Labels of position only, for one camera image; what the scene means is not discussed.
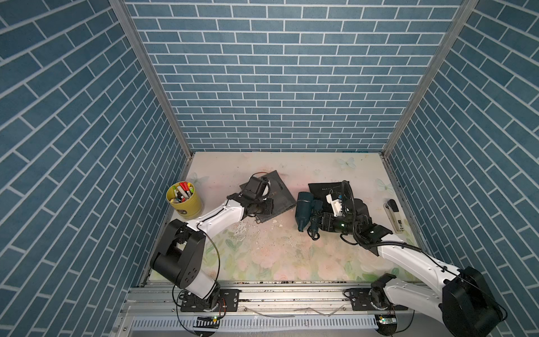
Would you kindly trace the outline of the grey hair dryer bag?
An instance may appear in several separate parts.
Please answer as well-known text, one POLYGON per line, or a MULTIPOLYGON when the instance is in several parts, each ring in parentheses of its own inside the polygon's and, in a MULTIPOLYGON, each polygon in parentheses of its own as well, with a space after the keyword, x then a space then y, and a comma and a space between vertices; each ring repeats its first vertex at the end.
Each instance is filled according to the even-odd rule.
MULTIPOLYGON (((252 214, 252 206, 257 200, 250 200, 243 197, 241 194, 241 191, 237 195, 239 198, 237 202, 239 202, 240 205, 244 207, 244 215, 242 219, 244 219, 245 217, 251 217, 251 218, 254 217, 254 218, 257 218, 257 223, 265 223, 266 221, 272 218, 275 218, 276 216, 279 216, 280 214, 288 211, 289 209, 293 209, 293 207, 296 206, 296 200, 290 193, 289 189, 286 187, 285 183, 282 181, 277 171, 272 171, 270 173, 263 174, 261 177, 267 178, 270 183, 269 190, 267 190, 269 193, 263 199, 266 199, 266 198, 273 199, 274 207, 273 207, 273 212, 271 215, 255 216, 254 214, 252 214)), ((245 186, 245 184, 240 185, 241 190, 245 186)))

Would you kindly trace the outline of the black hair dryer bag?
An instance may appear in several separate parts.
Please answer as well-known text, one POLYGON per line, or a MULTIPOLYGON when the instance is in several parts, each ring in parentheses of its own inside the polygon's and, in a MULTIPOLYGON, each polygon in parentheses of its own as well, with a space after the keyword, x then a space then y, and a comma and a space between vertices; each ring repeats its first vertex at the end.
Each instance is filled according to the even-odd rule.
POLYGON ((314 200, 327 201, 327 196, 331 195, 332 200, 342 199, 342 182, 336 183, 309 183, 310 193, 314 200))

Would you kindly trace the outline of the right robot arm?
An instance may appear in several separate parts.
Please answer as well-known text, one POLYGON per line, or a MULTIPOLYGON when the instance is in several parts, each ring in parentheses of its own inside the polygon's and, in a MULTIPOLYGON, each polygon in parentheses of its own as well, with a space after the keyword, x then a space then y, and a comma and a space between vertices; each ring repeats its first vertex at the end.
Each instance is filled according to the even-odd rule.
POLYGON ((371 300, 377 308, 408 307, 443 323, 454 336, 487 336, 508 318, 480 271, 437 260, 374 223, 368 207, 353 195, 349 181, 311 183, 309 189, 322 203, 320 230, 351 236, 352 246, 393 262, 423 283, 416 286, 384 274, 371 285, 371 300))

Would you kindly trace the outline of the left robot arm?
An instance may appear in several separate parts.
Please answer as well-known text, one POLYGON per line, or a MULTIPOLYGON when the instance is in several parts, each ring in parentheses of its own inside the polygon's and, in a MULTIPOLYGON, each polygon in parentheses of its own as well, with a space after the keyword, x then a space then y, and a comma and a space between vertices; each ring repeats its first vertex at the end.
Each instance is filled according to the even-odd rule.
POLYGON ((151 269, 165 277, 175 287, 195 296, 202 310, 216 307, 220 285, 215 277, 202 271, 206 243, 213 236, 248 216, 270 215, 274 201, 270 197, 251 199, 243 192, 227 197, 219 207, 189 220, 173 220, 166 225, 150 260, 151 269))

